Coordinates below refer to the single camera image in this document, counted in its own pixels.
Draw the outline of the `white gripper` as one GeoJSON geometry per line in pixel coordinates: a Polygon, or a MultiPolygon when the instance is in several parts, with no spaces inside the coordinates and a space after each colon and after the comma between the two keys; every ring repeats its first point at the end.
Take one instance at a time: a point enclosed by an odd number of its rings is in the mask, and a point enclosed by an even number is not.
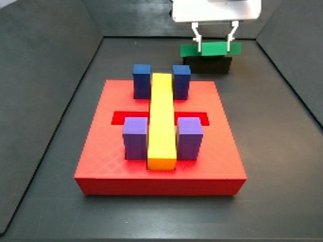
{"type": "Polygon", "coordinates": [[[173,18],[178,23],[191,23],[197,51],[202,51],[199,23],[233,21],[227,35],[227,52],[239,28],[239,21],[255,20],[262,13],[262,0],[174,0],[173,18]]]}

